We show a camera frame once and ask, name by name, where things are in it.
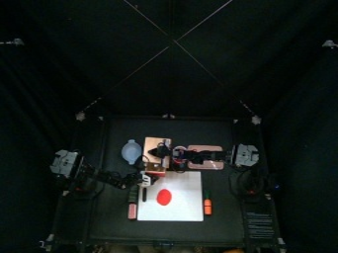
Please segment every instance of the table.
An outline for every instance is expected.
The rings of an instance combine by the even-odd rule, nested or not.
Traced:
[[[128,139],[144,144],[145,136],[168,137],[172,145],[217,145],[223,150],[233,144],[253,144],[260,151],[259,169],[267,171],[260,128],[243,119],[164,120],[124,117],[92,117],[77,124],[72,149],[80,149],[96,168],[118,171],[121,176],[134,169],[121,157]],[[244,247],[245,231],[241,206],[229,191],[229,166],[223,170],[200,170],[201,187],[212,193],[212,215],[197,221],[136,221],[126,218],[128,191],[97,183],[88,198],[61,196],[53,233],[56,243],[132,245],[201,245]]]

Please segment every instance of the metal rod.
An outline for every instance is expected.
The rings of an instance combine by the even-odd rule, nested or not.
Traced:
[[[233,0],[227,1],[177,39],[178,42]]]
[[[165,31],[154,24],[154,22],[140,12],[140,10],[126,1],[122,0],[124,3],[126,3],[132,9],[148,20],[148,22],[157,28],[157,30],[166,36],[168,34],[165,33]]]
[[[105,92],[105,94],[104,94],[101,97],[96,98],[96,99],[88,104],[88,106],[81,110],[81,112],[85,112],[85,111],[98,102],[98,100],[101,100],[104,97],[106,97],[106,95],[110,93],[110,91],[112,91],[118,85],[121,85],[121,84],[132,77],[132,75],[133,75],[136,72],[138,72],[138,71],[145,67],[145,65],[148,65],[148,63],[152,62],[153,59],[154,59],[168,48],[169,48],[169,47],[166,46],[160,52],[157,52],[157,53],[154,54],[154,56],[153,56],[149,60],[146,60],[145,63],[142,63],[141,66],[137,67],[137,68],[132,71],[132,73],[130,73],[125,78],[122,78],[121,81],[118,81],[118,82],[109,88],[109,90]]]
[[[177,45],[177,47],[184,51],[184,53],[189,56],[189,58],[196,62],[196,64],[203,68],[203,70],[207,72],[207,74],[212,77],[212,79],[216,81],[216,83],[224,87],[224,84],[220,82],[220,80],[215,77],[215,75],[209,72],[209,70],[204,67],[204,65],[197,61],[197,59],[191,55],[191,53],[185,50],[185,48],[177,43],[176,40],[172,40],[173,43]]]

